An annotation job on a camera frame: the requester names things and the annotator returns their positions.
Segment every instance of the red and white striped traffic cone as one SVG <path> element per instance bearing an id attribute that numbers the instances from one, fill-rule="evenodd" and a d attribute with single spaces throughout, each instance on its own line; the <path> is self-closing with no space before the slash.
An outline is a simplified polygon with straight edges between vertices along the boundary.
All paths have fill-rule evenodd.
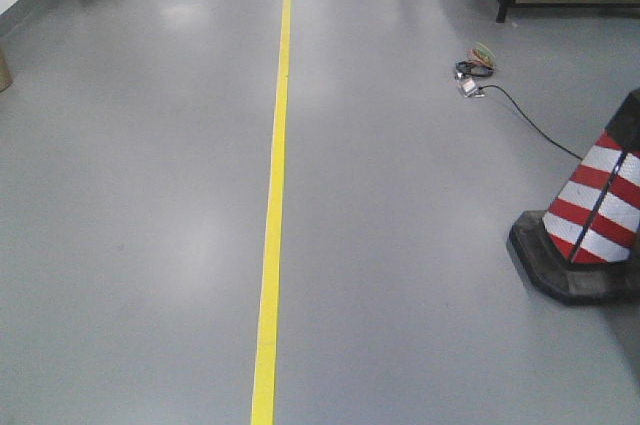
<path id="1" fill-rule="evenodd" d="M 524 212 L 509 240 L 531 282 L 565 303 L 640 297 L 640 89 L 545 211 Z"/>

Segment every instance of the cabinet leg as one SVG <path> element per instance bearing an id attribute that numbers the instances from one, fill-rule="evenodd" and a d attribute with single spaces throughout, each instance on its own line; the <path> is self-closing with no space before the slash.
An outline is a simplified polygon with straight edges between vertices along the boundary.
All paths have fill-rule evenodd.
<path id="1" fill-rule="evenodd" d="M 504 23 L 504 21 L 507 19 L 507 10 L 509 10 L 509 7 L 507 5 L 500 5 L 498 16 L 496 17 L 496 22 Z"/>

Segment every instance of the black rubber base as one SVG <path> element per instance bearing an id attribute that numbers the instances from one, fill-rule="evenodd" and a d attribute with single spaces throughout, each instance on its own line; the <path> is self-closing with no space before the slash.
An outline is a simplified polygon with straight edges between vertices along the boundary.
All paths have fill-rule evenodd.
<path id="1" fill-rule="evenodd" d="M 555 247 L 542 224 L 544 211 L 524 212 L 509 241 L 531 283 L 568 305 L 587 305 L 640 298 L 640 266 L 627 262 L 576 269 Z"/>

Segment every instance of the yellow tape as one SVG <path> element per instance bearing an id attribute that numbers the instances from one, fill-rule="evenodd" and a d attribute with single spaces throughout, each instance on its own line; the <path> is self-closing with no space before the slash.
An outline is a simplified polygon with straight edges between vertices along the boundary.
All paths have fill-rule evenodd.
<path id="1" fill-rule="evenodd" d="M 272 425 L 274 422 L 290 48 L 291 0 L 283 0 L 251 425 Z"/>

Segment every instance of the floor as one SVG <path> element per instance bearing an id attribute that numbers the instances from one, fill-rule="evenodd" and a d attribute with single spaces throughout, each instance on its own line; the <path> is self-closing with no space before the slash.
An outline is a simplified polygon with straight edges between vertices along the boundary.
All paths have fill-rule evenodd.
<path id="1" fill-rule="evenodd" d="M 0 425 L 251 420 L 282 0 L 49 0 L 2 37 Z M 638 305 L 507 234 L 639 85 L 637 12 L 293 0 L 278 425 L 637 425 Z"/>

